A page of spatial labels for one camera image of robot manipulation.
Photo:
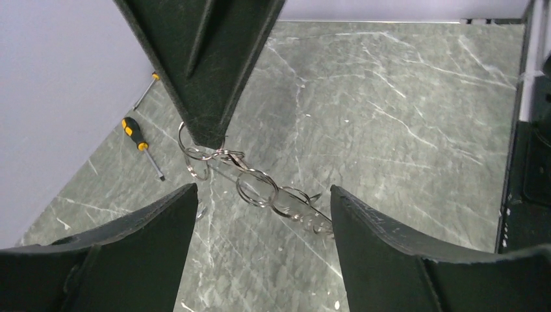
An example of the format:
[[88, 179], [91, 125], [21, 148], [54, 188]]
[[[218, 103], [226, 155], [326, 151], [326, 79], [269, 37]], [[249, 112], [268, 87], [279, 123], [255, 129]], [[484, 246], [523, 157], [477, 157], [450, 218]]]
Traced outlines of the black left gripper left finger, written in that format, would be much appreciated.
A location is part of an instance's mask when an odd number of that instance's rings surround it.
[[1, 310], [172, 311], [197, 210], [191, 183], [51, 244], [1, 250]]

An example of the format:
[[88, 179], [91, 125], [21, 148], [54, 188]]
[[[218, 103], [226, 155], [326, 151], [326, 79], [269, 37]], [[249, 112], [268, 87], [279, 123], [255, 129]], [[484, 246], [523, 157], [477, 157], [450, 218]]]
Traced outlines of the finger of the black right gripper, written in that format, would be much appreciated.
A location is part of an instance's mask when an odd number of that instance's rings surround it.
[[284, 6], [278, 0], [119, 0], [195, 144], [219, 148]]

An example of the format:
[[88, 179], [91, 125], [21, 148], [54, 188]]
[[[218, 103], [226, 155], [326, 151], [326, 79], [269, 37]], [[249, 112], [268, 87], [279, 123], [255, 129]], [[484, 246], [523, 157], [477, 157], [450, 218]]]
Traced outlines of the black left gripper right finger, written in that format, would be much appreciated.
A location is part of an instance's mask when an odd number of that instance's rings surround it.
[[351, 311], [549, 311], [550, 246], [499, 254], [436, 239], [331, 187]]

